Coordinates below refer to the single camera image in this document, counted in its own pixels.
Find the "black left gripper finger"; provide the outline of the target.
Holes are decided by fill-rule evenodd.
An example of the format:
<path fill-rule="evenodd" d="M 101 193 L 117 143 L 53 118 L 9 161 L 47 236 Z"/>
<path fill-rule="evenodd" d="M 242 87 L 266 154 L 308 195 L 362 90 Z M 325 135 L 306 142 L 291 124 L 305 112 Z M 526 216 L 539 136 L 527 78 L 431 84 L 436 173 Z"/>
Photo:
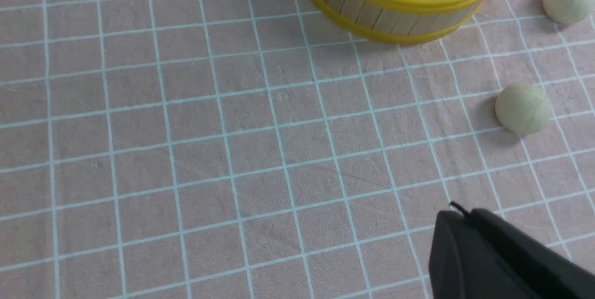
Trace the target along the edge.
<path fill-rule="evenodd" d="M 438 212 L 429 258 L 436 299 L 592 299 L 592 273 L 484 208 Z"/>

